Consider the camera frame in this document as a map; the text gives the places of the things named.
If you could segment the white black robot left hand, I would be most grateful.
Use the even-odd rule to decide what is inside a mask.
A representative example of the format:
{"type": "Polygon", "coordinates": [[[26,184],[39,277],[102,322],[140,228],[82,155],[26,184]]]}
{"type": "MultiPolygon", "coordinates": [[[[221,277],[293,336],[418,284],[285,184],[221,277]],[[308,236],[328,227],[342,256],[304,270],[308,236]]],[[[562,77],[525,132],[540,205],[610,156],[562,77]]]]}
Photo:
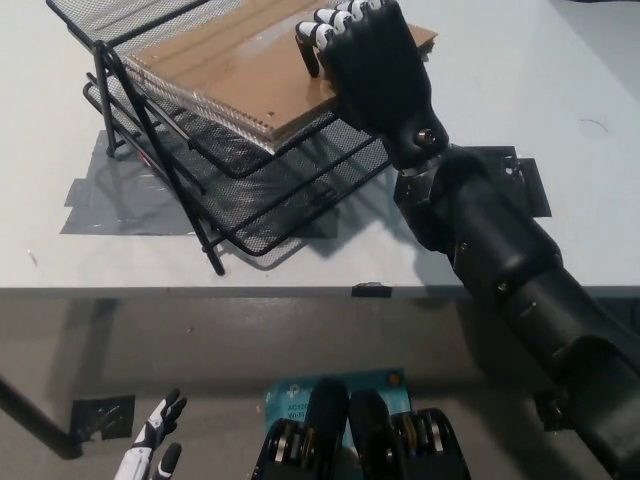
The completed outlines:
{"type": "Polygon", "coordinates": [[[187,404],[179,389],[164,397],[144,422],[131,447],[123,455],[115,480],[172,479],[179,462],[182,446],[171,443],[155,468],[153,456],[165,438],[178,427],[178,419],[187,404]]]}

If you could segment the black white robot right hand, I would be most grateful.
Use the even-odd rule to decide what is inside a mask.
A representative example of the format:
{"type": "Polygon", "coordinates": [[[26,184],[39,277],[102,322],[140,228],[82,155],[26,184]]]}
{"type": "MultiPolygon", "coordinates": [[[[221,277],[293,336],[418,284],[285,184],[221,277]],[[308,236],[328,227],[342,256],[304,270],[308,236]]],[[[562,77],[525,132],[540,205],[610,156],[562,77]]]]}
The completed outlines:
{"type": "Polygon", "coordinates": [[[334,111],[379,138],[398,170],[419,167],[449,145],[432,106],[422,54],[395,1],[347,1],[295,26],[310,76],[324,75],[334,111]]]}

